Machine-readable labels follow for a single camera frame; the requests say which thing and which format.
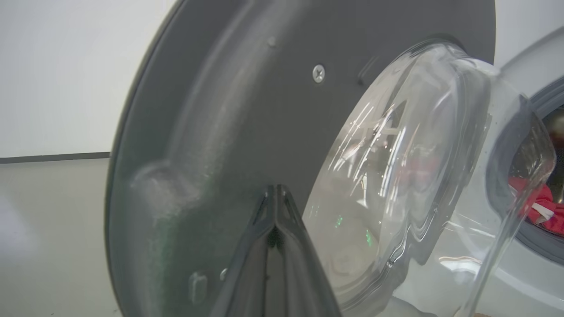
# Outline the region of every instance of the screw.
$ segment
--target screw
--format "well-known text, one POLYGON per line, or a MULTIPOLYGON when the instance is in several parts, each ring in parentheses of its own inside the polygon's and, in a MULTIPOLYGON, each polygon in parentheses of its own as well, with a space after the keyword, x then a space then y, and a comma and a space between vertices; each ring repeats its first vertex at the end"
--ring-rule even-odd
POLYGON ((323 65, 321 64, 318 64, 314 67, 314 70, 311 74, 313 75, 314 81, 316 83, 321 83, 325 79, 325 67, 323 67, 323 65))

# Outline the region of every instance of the gray floor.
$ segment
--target gray floor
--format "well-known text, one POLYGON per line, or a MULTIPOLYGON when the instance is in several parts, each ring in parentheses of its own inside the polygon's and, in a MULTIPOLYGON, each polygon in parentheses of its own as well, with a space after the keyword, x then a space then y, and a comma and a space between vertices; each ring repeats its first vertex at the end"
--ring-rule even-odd
POLYGON ((105 262, 107 168, 0 165, 0 316, 121 316, 105 262))

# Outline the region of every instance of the door glass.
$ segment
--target door glass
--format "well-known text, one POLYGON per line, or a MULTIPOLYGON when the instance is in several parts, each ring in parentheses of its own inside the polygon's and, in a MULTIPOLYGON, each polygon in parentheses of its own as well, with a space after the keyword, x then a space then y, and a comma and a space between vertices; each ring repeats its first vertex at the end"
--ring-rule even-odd
POLYGON ((493 66, 447 42, 406 51, 358 101, 303 214, 343 315, 471 316, 553 166, 493 66))

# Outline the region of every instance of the red laundry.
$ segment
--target red laundry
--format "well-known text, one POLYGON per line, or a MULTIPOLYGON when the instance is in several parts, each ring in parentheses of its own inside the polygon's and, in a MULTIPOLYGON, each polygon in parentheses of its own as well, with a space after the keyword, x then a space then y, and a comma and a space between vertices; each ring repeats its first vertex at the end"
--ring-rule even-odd
MULTIPOLYGON (((523 187, 526 184, 526 180, 522 178, 510 178, 509 185, 515 188, 517 191, 523 190, 523 187)), ((541 188, 535 203, 549 209, 550 211, 554 212, 554 215, 548 219, 547 221, 537 223, 542 215, 536 211, 535 209, 531 208, 528 213, 528 218, 531 220, 532 223, 537 223, 538 226, 545 228, 546 230, 553 232, 557 235, 564 236, 564 204, 556 204, 553 202, 552 193, 546 184, 543 185, 541 188)))

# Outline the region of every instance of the washing machine door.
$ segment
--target washing machine door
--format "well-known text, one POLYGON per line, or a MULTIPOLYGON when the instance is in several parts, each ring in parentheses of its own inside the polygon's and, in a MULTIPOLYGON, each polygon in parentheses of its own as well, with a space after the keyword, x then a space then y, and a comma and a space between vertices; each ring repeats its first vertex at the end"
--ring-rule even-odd
POLYGON ((554 167, 526 97, 448 42, 394 60, 343 125, 303 221, 345 316, 471 316, 554 167))
POLYGON ((178 2, 112 152, 123 315, 212 314, 276 184, 337 314, 469 315, 553 163, 527 99, 482 61, 494 16, 476 1, 178 2))

